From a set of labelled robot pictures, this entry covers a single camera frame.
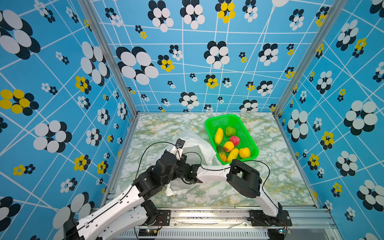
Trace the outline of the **white plastic bag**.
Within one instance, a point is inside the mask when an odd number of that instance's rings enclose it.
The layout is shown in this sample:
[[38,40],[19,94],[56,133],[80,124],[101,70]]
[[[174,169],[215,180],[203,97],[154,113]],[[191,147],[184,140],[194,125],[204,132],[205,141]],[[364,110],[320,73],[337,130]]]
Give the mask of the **white plastic bag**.
[[[216,157],[216,152],[212,145],[195,132],[184,130],[176,137],[176,140],[177,139],[185,141],[183,154],[187,156],[187,164],[202,164],[205,166],[221,165],[220,161]],[[196,186],[197,184],[187,185],[180,179],[172,180],[171,183],[167,185],[166,195],[168,197],[182,195]]]

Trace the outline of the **orange toy mango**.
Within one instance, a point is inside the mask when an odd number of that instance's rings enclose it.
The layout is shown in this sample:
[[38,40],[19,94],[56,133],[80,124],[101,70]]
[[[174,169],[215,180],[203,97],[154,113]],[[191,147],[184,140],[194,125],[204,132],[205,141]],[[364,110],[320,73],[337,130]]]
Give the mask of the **orange toy mango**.
[[218,156],[219,156],[219,159],[222,161],[222,162],[227,162],[227,155],[226,155],[226,151],[224,150],[224,148],[222,146],[217,146],[217,153],[218,153]]

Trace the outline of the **long yellow toy mango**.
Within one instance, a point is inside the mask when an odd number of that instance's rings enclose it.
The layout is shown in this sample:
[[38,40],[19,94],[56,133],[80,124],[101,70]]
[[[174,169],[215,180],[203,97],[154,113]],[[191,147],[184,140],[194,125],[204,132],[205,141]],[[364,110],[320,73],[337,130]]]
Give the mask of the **long yellow toy mango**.
[[224,131],[222,128],[218,128],[214,136],[214,142],[216,145],[220,145],[224,138]]

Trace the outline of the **orange yellow toy fruit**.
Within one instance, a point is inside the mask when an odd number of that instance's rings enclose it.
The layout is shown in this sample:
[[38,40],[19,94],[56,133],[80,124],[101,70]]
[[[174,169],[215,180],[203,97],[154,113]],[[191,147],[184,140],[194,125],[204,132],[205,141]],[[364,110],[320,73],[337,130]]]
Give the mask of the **orange yellow toy fruit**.
[[223,149],[225,152],[227,153],[230,153],[233,149],[235,148],[235,145],[233,142],[226,142],[224,145],[223,145]]

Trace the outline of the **pink toy fruit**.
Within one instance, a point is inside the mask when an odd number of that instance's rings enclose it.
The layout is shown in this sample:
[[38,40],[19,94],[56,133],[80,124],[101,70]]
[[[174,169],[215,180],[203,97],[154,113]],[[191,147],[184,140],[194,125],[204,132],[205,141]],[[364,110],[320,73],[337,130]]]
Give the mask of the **pink toy fruit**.
[[234,144],[234,146],[238,146],[241,142],[240,138],[237,137],[237,136],[231,136],[230,137],[230,142],[232,142]]

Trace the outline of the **green toy fruit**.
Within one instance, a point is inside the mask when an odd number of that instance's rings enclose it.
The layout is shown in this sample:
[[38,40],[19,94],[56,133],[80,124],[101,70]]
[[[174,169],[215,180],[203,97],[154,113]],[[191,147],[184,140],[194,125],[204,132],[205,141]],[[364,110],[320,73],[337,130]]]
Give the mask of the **green toy fruit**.
[[234,127],[228,126],[226,128],[225,134],[227,137],[235,136],[237,130]]

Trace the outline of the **wrinkled yellow toy fruit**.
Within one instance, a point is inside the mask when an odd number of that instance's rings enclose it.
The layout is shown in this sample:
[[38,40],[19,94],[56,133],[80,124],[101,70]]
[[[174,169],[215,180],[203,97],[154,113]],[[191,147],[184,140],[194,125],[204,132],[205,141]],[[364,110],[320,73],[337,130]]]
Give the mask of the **wrinkled yellow toy fruit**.
[[239,156],[241,159],[248,159],[251,156],[251,150],[249,148],[241,148],[239,150]]

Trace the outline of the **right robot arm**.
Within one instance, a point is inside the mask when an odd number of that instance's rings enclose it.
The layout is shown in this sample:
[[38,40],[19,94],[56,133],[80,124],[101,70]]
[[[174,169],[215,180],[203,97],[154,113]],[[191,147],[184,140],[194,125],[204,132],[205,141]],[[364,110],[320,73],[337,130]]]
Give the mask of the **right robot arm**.
[[184,164],[174,174],[172,181],[180,179],[186,185],[207,182],[227,182],[242,196],[255,199],[262,208],[264,222],[268,226],[283,223],[283,208],[272,200],[264,189],[265,181],[260,173],[240,160],[233,160],[225,166],[204,166],[201,164]]

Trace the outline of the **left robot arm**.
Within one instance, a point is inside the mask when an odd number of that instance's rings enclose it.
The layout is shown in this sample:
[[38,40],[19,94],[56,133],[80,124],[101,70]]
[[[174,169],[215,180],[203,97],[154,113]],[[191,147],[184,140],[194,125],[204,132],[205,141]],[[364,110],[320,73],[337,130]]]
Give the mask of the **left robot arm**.
[[150,198],[174,178],[182,154],[182,149],[165,151],[156,165],[141,173],[121,195],[78,221],[66,221],[64,239],[112,240],[125,230],[153,222],[157,209]]

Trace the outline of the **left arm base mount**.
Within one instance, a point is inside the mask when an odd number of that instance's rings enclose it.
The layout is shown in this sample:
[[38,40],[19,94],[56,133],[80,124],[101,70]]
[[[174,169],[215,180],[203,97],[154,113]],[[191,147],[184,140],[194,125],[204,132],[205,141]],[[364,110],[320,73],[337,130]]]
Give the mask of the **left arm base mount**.
[[171,210],[158,210],[155,217],[149,217],[149,219],[142,224],[142,226],[169,226],[171,220]]

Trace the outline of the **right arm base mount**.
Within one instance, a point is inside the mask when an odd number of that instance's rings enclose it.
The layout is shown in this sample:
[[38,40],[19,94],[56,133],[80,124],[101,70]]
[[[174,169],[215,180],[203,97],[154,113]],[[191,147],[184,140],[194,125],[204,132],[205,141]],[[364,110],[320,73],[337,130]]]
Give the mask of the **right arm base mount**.
[[293,225],[289,212],[286,210],[279,211],[276,217],[267,216],[262,210],[251,210],[249,213],[250,216],[247,220],[254,227],[291,227]]

